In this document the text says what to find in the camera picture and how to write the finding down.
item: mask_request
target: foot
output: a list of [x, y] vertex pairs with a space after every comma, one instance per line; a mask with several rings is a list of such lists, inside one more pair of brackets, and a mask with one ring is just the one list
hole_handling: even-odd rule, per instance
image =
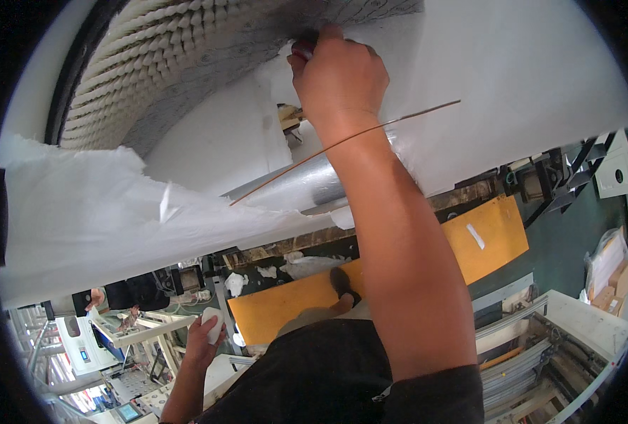
[[361, 301], [361, 296], [352, 290], [349, 276], [342, 269], [335, 267], [330, 270], [330, 285], [333, 286], [333, 290], [338, 294], [338, 299], [342, 299], [343, 295], [348, 293], [354, 299], [352, 306], [356, 306]]

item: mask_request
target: yellow board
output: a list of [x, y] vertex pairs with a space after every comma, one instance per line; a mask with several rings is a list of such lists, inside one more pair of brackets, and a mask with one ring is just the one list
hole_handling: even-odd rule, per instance
[[[483, 249], [468, 224], [481, 237]], [[468, 285], [529, 250], [517, 202], [505, 195], [443, 223], [442, 229]]]
[[[467, 229], [470, 224], [484, 242], [481, 249]], [[466, 284], [474, 283], [529, 250], [526, 232], [514, 198], [504, 195], [442, 224]], [[352, 288], [364, 297], [361, 260], [341, 268]], [[328, 272], [230, 299], [236, 323], [249, 345], [270, 343], [281, 327], [310, 307], [329, 307], [338, 300]]]

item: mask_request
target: worker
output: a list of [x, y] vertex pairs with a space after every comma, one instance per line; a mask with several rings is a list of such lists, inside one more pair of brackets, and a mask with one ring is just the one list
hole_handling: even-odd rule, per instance
[[[389, 77], [371, 47], [327, 25], [309, 62], [293, 55], [288, 62], [324, 147], [378, 125]], [[428, 200], [382, 129], [326, 155], [351, 206], [366, 292], [361, 303], [372, 320], [343, 317], [362, 305], [351, 309], [353, 295], [341, 296], [327, 318], [351, 319], [281, 332], [203, 413], [205, 371], [224, 335], [208, 344], [216, 320], [197, 320], [161, 422], [483, 422], [470, 295]]]

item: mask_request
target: plastic bag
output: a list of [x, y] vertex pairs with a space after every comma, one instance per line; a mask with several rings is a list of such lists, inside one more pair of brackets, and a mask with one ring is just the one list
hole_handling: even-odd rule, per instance
[[610, 229], [599, 239], [594, 254], [585, 253], [588, 276], [585, 291], [589, 302], [609, 284], [609, 278], [620, 263], [628, 259], [628, 244], [622, 228]]

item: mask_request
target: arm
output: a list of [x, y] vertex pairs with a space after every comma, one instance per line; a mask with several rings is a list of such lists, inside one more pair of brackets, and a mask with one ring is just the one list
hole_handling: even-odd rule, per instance
[[215, 358], [217, 347], [225, 339], [225, 326], [217, 343], [208, 344], [208, 332], [217, 323], [217, 317], [201, 325], [200, 317], [191, 324], [187, 350], [175, 385], [161, 413], [162, 423], [186, 424], [203, 411], [205, 372]]
[[[288, 60], [324, 147], [378, 124], [389, 78], [371, 48], [326, 26], [312, 60]], [[476, 364], [470, 295], [453, 250], [385, 132], [326, 154], [354, 216], [368, 304], [394, 381]]]

